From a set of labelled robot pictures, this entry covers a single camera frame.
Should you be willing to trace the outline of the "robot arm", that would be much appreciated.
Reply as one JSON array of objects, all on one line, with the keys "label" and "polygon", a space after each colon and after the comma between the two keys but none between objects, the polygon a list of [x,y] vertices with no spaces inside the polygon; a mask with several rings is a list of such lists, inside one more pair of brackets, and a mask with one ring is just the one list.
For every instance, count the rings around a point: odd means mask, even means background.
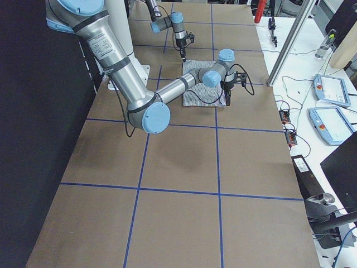
[{"label": "robot arm", "polygon": [[195,35],[187,32],[184,25],[184,17],[181,12],[172,12],[170,15],[166,10],[158,5],[156,1],[144,1],[147,5],[150,18],[151,29],[157,34],[163,30],[172,28],[172,42],[174,49],[180,52],[183,62],[186,61],[186,48],[195,42]]},{"label": "robot arm", "polygon": [[230,98],[235,83],[246,83],[245,71],[234,71],[235,56],[230,49],[219,52],[218,60],[206,68],[193,68],[155,92],[146,88],[144,70],[133,52],[128,25],[128,6],[124,1],[46,1],[49,28],[80,36],[89,45],[119,99],[125,123],[147,133],[164,131],[170,121],[168,103],[197,84],[221,87]]}]

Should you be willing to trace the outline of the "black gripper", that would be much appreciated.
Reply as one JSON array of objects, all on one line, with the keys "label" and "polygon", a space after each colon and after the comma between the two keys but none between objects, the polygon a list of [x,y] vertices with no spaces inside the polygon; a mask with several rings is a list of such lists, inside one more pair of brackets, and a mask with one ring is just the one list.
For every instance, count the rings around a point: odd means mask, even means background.
[{"label": "black gripper", "polygon": [[186,46],[195,42],[195,35],[192,32],[175,32],[175,42],[180,51],[182,61],[186,61]]},{"label": "black gripper", "polygon": [[240,83],[243,88],[247,86],[247,74],[238,71],[232,73],[221,82],[221,88],[224,91],[226,106],[231,104],[231,89],[236,83]]}]

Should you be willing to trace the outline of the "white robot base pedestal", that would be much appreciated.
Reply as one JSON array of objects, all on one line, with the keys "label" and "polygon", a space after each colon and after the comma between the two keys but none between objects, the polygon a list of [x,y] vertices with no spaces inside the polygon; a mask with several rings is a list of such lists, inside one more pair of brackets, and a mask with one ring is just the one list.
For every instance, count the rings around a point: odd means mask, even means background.
[{"label": "white robot base pedestal", "polygon": [[104,5],[109,12],[109,24],[115,37],[120,42],[125,53],[129,56],[131,63],[144,85],[147,85],[149,71],[146,67],[149,66],[142,65],[134,54],[132,37],[128,23],[127,8],[124,0],[105,0]]}]

